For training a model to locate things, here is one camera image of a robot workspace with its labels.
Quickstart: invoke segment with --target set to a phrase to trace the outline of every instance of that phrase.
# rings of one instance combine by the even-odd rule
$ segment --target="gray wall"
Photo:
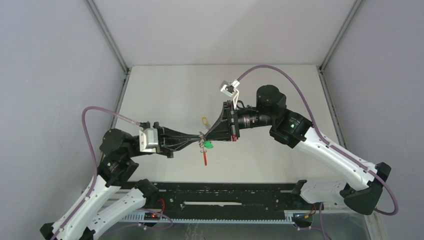
[[[84,107],[113,109],[123,72],[84,1],[0,3],[0,239],[41,240],[93,166]],[[88,113],[98,149],[110,117]]]
[[[392,167],[389,238],[422,239],[424,2],[366,1],[325,71],[347,143]],[[379,208],[391,211],[385,194]]]

